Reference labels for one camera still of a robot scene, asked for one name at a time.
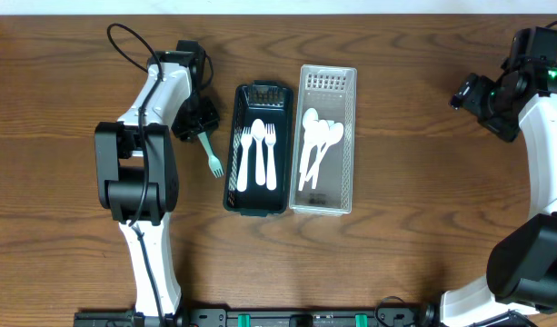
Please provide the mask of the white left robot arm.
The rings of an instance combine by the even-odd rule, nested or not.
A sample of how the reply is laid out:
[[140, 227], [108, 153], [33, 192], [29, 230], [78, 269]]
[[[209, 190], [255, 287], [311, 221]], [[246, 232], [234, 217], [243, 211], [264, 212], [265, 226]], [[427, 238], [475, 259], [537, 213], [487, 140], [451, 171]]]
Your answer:
[[154, 53], [131, 107], [94, 130], [99, 201], [126, 239], [136, 285], [133, 319], [144, 325], [173, 323], [181, 302], [169, 231], [179, 194], [172, 140], [198, 139], [213, 152], [208, 137], [220, 117], [200, 94], [212, 66], [203, 48]]

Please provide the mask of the white fork long handle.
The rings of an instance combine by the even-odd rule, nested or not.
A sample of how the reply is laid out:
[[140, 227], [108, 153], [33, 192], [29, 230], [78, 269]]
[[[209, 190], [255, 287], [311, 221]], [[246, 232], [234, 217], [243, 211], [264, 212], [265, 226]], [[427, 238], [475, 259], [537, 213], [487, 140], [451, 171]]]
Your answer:
[[277, 187], [275, 160], [274, 160], [274, 146], [276, 144], [276, 131], [274, 124], [266, 126], [266, 136], [264, 138], [267, 147], [267, 169], [266, 169], [266, 186], [267, 189], [273, 191]]

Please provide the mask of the mint green plastic fork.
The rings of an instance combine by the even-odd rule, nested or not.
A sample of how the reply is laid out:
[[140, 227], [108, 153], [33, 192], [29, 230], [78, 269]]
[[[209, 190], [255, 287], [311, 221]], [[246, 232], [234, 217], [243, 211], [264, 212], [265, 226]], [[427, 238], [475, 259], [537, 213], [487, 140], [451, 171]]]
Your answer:
[[210, 144], [207, 132], [202, 132], [198, 134], [198, 138], [207, 154], [209, 168], [215, 178], [220, 178], [224, 175], [224, 169], [222, 167], [221, 161], [214, 154], [213, 147]]

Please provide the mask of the white thin spoon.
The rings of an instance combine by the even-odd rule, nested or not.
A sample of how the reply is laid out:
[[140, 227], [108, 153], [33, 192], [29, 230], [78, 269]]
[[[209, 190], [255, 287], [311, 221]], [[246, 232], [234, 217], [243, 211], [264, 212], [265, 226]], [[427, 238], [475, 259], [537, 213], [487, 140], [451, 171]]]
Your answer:
[[303, 115], [303, 150], [301, 153], [301, 161], [299, 164], [299, 182], [298, 190], [302, 191], [306, 174], [308, 172], [308, 163], [310, 153], [313, 147], [318, 143], [320, 123], [318, 120], [318, 113], [314, 108], [309, 108]]
[[334, 125], [332, 120], [311, 121], [306, 127], [303, 138], [303, 151], [301, 154], [301, 162], [299, 165], [299, 184], [298, 190], [302, 191], [306, 177], [308, 175], [308, 163], [312, 149], [317, 147], [317, 155], [313, 164], [314, 168], [320, 165], [324, 157], [324, 150], [327, 139], [329, 138], [331, 127]]
[[312, 188], [315, 189], [318, 183], [318, 174], [320, 172], [320, 165], [325, 157], [328, 149], [337, 144], [342, 138], [344, 134], [344, 127], [342, 123], [333, 123], [329, 124], [326, 121], [328, 130], [326, 132], [322, 132], [321, 137], [322, 141], [319, 143], [318, 152], [315, 158], [315, 161], [307, 173], [305, 177], [305, 181], [311, 180], [312, 181]]

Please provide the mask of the clear plastic basket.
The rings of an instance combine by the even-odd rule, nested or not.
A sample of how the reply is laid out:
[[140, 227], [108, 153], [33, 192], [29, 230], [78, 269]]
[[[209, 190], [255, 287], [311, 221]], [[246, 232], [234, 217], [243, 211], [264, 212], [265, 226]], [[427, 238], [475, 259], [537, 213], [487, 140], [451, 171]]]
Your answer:
[[[356, 82], [357, 70], [352, 67], [305, 64], [301, 68], [289, 194], [289, 207], [297, 213], [340, 216], [352, 210]], [[312, 181], [308, 180], [299, 191], [303, 115], [309, 108], [317, 111], [319, 121], [342, 123], [344, 134], [323, 158], [316, 188], [313, 189]], [[316, 155], [315, 146], [310, 153], [308, 172]]]

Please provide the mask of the dark green plastic basket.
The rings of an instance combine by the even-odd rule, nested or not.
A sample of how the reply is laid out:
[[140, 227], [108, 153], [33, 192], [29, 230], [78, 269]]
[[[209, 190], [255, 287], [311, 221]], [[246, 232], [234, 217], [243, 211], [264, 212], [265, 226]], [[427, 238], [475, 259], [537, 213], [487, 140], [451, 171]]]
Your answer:
[[[241, 136], [245, 127], [261, 119], [274, 124], [274, 160], [277, 187], [270, 191], [255, 182], [256, 142], [248, 156], [247, 189], [236, 189], [242, 157]], [[224, 186], [224, 208], [242, 215], [262, 216], [283, 213], [287, 206], [292, 159], [293, 90], [276, 81], [256, 80], [236, 88], [234, 114], [228, 145], [228, 164]]]

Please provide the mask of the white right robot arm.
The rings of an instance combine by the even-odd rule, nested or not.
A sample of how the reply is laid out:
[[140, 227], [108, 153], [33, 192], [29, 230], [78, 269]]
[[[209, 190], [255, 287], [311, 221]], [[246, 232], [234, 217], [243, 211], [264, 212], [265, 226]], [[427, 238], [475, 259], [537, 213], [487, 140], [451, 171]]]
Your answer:
[[531, 200], [526, 223], [493, 248], [485, 275], [442, 295], [440, 324], [557, 313], [557, 68], [529, 64], [496, 82], [469, 74], [450, 104], [504, 141], [523, 136]]

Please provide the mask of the white thick-handled spoon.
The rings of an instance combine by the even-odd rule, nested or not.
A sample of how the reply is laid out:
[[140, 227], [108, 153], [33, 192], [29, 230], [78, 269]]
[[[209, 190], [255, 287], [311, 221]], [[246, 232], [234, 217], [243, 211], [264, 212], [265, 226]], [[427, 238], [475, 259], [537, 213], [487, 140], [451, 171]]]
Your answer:
[[256, 119], [252, 124], [252, 135], [256, 142], [255, 182], [265, 184], [263, 140], [266, 136], [265, 125], [261, 119]]

